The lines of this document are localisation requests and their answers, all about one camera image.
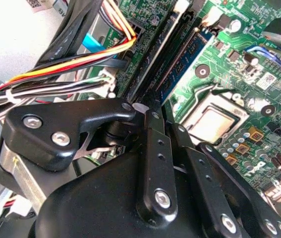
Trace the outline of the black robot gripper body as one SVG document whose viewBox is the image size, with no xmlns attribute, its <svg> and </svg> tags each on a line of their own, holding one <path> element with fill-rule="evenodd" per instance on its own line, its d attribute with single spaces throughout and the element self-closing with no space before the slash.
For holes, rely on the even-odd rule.
<svg viewBox="0 0 281 238">
<path fill-rule="evenodd" d="M 126 153 L 76 177 L 47 172 L 0 144 L 0 167 L 36 212 L 31 238 L 225 238 L 229 206 L 205 156 L 184 150 L 173 167 L 169 140 Z"/>
</svg>

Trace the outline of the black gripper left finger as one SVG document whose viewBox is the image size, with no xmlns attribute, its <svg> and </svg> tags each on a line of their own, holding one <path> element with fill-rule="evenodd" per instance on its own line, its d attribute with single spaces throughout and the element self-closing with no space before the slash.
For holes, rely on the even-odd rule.
<svg viewBox="0 0 281 238">
<path fill-rule="evenodd" d="M 6 117 L 8 148 L 39 167 L 63 172 L 79 149 L 82 133 L 91 135 L 110 122 L 131 122 L 136 111 L 121 99 L 23 106 Z M 99 166 L 56 189 L 39 210 L 40 218 L 113 214 L 126 206 L 150 225 L 167 225 L 178 205 L 170 139 L 161 110 L 147 110 L 141 149 Z"/>
</svg>

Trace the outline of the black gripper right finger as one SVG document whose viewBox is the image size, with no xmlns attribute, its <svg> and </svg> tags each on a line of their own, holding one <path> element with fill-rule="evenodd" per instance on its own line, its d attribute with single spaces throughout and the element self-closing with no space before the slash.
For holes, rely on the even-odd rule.
<svg viewBox="0 0 281 238">
<path fill-rule="evenodd" d="M 281 238 L 281 217 L 208 142 L 197 146 L 164 104 L 175 161 L 183 165 L 208 238 Z"/>
</svg>

